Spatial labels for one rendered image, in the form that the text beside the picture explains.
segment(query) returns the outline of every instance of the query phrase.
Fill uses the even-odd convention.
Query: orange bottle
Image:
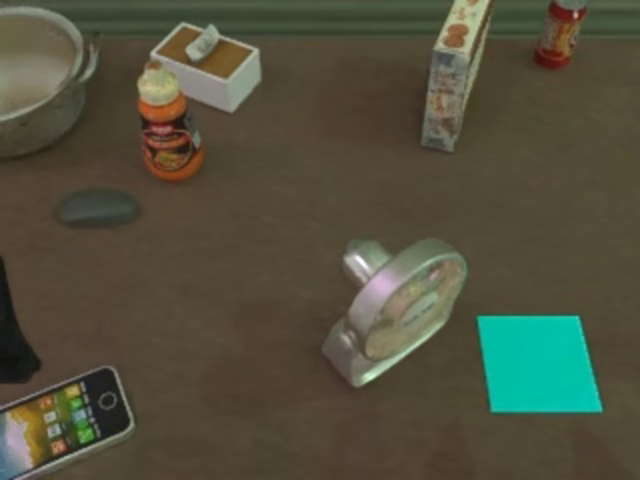
[[[204,162],[204,148],[176,76],[158,62],[138,79],[144,163],[153,175],[181,182]]]

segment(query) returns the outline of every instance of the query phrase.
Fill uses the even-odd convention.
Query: cardboard box
[[[454,0],[431,58],[422,145],[453,152],[473,90],[493,0]]]
[[[181,23],[151,52],[180,81],[184,94],[222,111],[233,113],[262,80],[260,51],[220,36],[211,54],[192,65],[185,48],[204,29]]]

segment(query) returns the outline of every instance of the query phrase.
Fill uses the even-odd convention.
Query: table surface
[[[638,42],[585,40],[548,72],[491,40],[455,154],[422,149],[431,41],[249,39],[263,84],[233,115],[194,105],[206,168],[142,164],[135,80],[152,40],[105,40],[74,132],[0,164],[0,252],[44,369],[19,398],[102,364],[138,429],[55,478],[627,480],[640,475]],[[144,215],[73,231],[68,193]],[[353,390],[320,354],[356,289],[353,238],[441,237],[470,277],[449,324]],[[476,315],[582,316],[605,412],[488,411]]]

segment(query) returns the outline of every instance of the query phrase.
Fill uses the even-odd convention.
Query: phone
[[[118,372],[91,370],[0,407],[0,480],[51,473],[134,429]]]

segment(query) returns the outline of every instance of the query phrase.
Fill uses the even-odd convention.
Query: red jar
[[[552,0],[544,35],[536,49],[536,62],[554,69],[567,65],[586,15],[586,0]]]

